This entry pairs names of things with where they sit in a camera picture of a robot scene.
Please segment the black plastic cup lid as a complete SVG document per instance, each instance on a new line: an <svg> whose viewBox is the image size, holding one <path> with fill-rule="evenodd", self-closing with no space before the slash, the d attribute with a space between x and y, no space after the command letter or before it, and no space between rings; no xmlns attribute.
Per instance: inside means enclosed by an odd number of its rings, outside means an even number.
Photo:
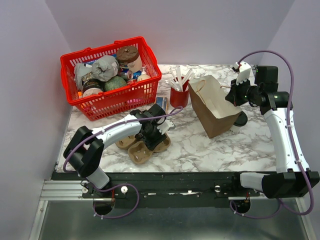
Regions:
<svg viewBox="0 0 320 240"><path fill-rule="evenodd" d="M243 127L247 124L247 122L248 122L248 117L246 113L244 111L241 111L233 125L236 127Z"/></svg>

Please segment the cardboard cup carrier tray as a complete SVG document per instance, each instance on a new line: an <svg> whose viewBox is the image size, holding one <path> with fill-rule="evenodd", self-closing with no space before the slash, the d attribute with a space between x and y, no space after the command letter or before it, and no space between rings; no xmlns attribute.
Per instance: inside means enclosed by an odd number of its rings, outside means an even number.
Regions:
<svg viewBox="0 0 320 240"><path fill-rule="evenodd" d="M137 142L137 139L135 138L135 135L127 136L115 143L115 145L119 149L127 150L129 147L131 147L133 144Z"/></svg>

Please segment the brown paper bag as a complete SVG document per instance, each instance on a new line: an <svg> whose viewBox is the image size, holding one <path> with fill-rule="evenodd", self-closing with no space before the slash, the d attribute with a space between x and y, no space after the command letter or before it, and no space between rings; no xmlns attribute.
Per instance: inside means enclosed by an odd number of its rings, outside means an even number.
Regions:
<svg viewBox="0 0 320 240"><path fill-rule="evenodd" d="M212 75L190 80L188 90L192 108L210 139L229 131L242 112L225 100L227 94Z"/></svg>

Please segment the white paper coffee cup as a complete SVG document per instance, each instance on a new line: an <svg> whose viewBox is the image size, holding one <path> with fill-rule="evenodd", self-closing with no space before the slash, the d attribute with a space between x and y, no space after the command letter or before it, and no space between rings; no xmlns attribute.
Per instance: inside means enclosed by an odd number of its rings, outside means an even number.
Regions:
<svg viewBox="0 0 320 240"><path fill-rule="evenodd" d="M232 127L229 129L229 131L232 133L238 133L241 128L242 128L242 126L232 125Z"/></svg>

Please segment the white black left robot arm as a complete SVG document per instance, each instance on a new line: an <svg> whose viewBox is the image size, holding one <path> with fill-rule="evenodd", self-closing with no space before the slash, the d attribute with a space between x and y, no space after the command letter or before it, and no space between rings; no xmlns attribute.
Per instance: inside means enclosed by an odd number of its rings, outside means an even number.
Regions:
<svg viewBox="0 0 320 240"><path fill-rule="evenodd" d="M153 151L174 128L165 111L157 104L148 110L133 110L123 119L107 126L88 129L80 127L67 145L63 157L78 175L91 182L93 191L101 198L111 191L109 176L100 168L103 151L129 136L137 135L149 151Z"/></svg>

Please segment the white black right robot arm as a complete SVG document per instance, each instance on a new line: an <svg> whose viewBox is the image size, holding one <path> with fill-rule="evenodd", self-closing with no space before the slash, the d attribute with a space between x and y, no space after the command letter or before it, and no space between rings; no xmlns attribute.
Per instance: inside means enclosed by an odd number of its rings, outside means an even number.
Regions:
<svg viewBox="0 0 320 240"><path fill-rule="evenodd" d="M298 198L308 192L307 182L314 187L320 176L311 171L302 153L297 133L294 130L293 105L289 103L289 93L278 90L278 68L258 66L254 85L249 76L252 67L246 63L235 63L232 68L236 79L230 83L230 91L225 99L235 106L249 103L259 107L269 128L276 156L276 172L240 173L239 178L230 183L230 191L241 196L249 189L263 193L267 198Z"/></svg>

